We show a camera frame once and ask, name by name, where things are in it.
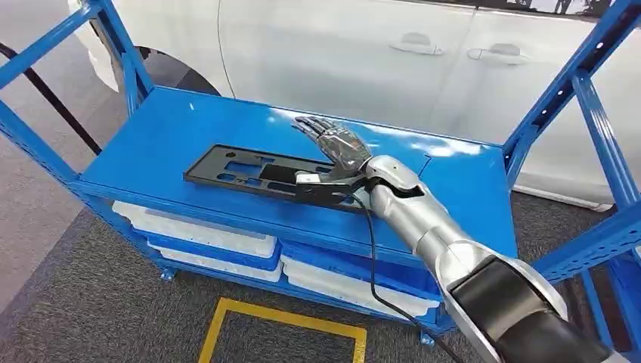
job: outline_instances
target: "yellow tape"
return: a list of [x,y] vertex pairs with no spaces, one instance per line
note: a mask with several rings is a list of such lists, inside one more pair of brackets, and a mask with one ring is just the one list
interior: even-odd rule
[[324,331],[326,333],[341,335],[344,337],[354,338],[354,358],[352,363],[365,362],[365,344],[367,342],[367,331],[362,327],[353,327],[347,324],[336,323],[323,319],[316,319],[309,316],[293,314],[291,312],[282,312],[276,309],[265,308],[264,306],[257,306],[253,304],[244,303],[241,301],[225,299],[224,297],[218,301],[214,318],[209,326],[209,332],[203,344],[203,350],[200,351],[200,358],[198,363],[209,363],[214,354],[214,347],[218,334],[222,326],[222,321],[225,318],[227,310],[232,312],[239,312],[256,316],[258,318],[268,319],[272,321],[279,321],[281,323],[295,325],[297,327],[306,327],[309,329]]

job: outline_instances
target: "robotic arm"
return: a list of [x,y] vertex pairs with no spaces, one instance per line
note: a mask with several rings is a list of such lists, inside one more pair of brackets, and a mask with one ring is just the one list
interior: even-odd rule
[[326,119],[299,117],[293,127],[336,163],[329,175],[298,174],[297,195],[345,194],[364,185],[371,209],[423,260],[445,309],[484,361],[627,362],[568,323],[562,297],[531,266],[466,234],[403,163],[371,157],[353,132]]

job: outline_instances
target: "white car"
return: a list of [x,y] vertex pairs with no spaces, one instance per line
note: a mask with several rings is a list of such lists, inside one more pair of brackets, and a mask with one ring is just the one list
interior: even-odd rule
[[[502,143],[594,27],[581,12],[598,17],[609,1],[114,3],[144,53],[180,60],[225,97]],[[76,35],[117,90],[96,33],[85,25]],[[636,29],[593,78],[637,181],[639,59]],[[613,203],[575,100],[534,144],[516,190],[597,210]]]

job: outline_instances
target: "car door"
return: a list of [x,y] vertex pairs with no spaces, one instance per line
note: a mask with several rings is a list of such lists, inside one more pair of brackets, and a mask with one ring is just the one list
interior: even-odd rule
[[[556,0],[534,0],[539,12],[480,8],[432,118],[446,133],[503,143],[598,19],[551,15]],[[568,14],[582,11],[572,2]],[[641,95],[638,30],[597,72],[595,83],[627,155],[639,159],[641,136],[631,105]],[[638,175],[639,164],[632,166]],[[572,100],[531,149],[517,185],[523,191],[598,208],[612,203],[581,111]]]
[[429,114],[474,7],[402,0],[221,0],[235,97],[438,131]]

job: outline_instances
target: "shelf top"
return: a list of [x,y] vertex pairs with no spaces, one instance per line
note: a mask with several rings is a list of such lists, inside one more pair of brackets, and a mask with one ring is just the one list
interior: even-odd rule
[[[214,144],[329,161],[290,126],[293,117],[309,114],[156,87],[81,175],[81,184],[108,190],[113,199],[172,213],[195,207],[212,222],[302,243],[346,252],[359,247],[355,253],[366,256],[370,242],[362,215],[183,180],[183,172]],[[357,132],[374,155],[389,154],[419,173],[472,238],[516,256],[499,147],[330,118]],[[396,255],[418,265],[384,221],[375,219],[374,227],[379,257]]]

